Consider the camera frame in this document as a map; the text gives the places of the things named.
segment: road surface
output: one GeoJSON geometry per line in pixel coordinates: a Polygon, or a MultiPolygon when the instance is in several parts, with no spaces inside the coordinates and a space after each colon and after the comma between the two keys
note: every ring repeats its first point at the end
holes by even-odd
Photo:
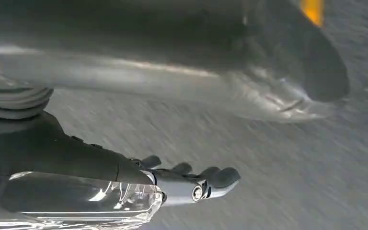
{"type": "Polygon", "coordinates": [[[127,156],[240,171],[225,199],[163,208],[144,230],[368,230],[368,0],[327,1],[325,19],[355,88],[328,120],[268,124],[67,90],[56,91],[47,110],[68,134],[127,156]]]}

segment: motorcycle exhaust pipe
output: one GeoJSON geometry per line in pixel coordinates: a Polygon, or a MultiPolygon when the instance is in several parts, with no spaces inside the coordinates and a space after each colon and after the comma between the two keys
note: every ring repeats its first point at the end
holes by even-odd
{"type": "Polygon", "coordinates": [[[349,93],[335,48],[287,0],[0,1],[0,88],[69,87],[280,122],[349,93]]]}

